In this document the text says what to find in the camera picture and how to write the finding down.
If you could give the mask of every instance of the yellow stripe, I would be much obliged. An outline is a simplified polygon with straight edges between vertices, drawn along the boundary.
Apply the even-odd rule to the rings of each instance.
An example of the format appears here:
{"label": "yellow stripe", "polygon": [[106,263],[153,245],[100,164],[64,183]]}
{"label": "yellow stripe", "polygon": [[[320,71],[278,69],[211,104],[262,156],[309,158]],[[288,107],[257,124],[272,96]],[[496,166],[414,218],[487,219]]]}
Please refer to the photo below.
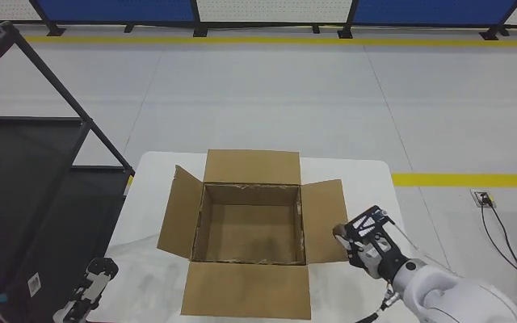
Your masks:
{"label": "yellow stripe", "polygon": [[97,37],[97,36],[27,36],[33,43],[76,44],[307,44],[361,46],[438,46],[438,47],[517,47],[517,40],[412,40],[412,39],[353,39],[281,38],[281,37]]}
{"label": "yellow stripe", "polygon": [[396,187],[517,187],[517,174],[392,174]]}

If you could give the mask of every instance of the electrical outlet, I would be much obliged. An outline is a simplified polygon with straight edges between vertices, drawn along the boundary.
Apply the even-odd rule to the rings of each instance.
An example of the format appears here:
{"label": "electrical outlet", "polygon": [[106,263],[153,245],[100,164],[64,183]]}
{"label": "electrical outlet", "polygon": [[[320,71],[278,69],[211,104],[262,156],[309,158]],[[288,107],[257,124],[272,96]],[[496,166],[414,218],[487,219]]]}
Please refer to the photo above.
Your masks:
{"label": "electrical outlet", "polygon": [[[470,190],[470,194],[472,195],[472,197],[474,199],[474,202],[476,203],[478,208],[481,207],[481,204],[482,204],[482,197],[481,197],[481,195],[483,195],[483,194],[487,194],[488,195],[489,199],[492,200],[492,205],[494,206],[494,208],[496,208],[494,197],[490,194],[489,191]],[[488,205],[487,203],[484,203],[483,207],[484,208],[489,208],[490,205]]]}

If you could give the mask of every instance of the blue panel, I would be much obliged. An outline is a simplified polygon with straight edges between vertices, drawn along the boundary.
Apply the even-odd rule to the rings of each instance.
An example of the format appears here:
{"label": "blue panel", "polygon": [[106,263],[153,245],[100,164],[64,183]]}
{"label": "blue panel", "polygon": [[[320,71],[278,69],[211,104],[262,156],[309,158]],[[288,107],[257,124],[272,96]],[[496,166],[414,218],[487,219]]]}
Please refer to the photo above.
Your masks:
{"label": "blue panel", "polygon": [[514,0],[359,0],[356,23],[496,24]]}
{"label": "blue panel", "polygon": [[51,20],[192,21],[190,0],[40,0]]}

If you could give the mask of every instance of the cardboard box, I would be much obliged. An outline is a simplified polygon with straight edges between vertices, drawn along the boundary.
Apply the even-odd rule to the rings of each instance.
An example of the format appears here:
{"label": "cardboard box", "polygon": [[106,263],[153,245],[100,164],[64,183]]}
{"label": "cardboard box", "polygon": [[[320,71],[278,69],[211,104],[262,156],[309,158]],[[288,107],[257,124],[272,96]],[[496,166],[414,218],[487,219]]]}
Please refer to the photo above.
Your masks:
{"label": "cardboard box", "polygon": [[158,248],[191,260],[182,314],[311,317],[309,271],[346,261],[341,180],[301,185],[298,153],[209,150],[204,181],[180,166]]}

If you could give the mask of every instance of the white tablecloth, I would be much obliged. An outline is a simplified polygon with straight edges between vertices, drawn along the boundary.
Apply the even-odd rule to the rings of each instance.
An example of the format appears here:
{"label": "white tablecloth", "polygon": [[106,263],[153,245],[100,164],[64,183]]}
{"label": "white tablecloth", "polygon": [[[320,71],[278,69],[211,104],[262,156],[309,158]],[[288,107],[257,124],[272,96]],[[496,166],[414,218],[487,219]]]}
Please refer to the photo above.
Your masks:
{"label": "white tablecloth", "polygon": [[[162,227],[174,165],[197,178],[204,174],[204,153],[146,153],[138,166],[120,213],[107,257],[115,260],[119,274],[103,292],[89,321],[195,322],[254,321],[293,323],[293,320],[180,316],[188,260],[156,249]],[[388,166],[382,161],[301,158],[302,183],[340,178],[351,219],[377,204],[403,229],[401,212]],[[393,227],[386,231],[410,256],[410,245]],[[385,282],[374,280],[347,262],[309,265],[312,321],[355,322],[376,311]],[[378,322],[417,322],[404,305],[394,305]]]}

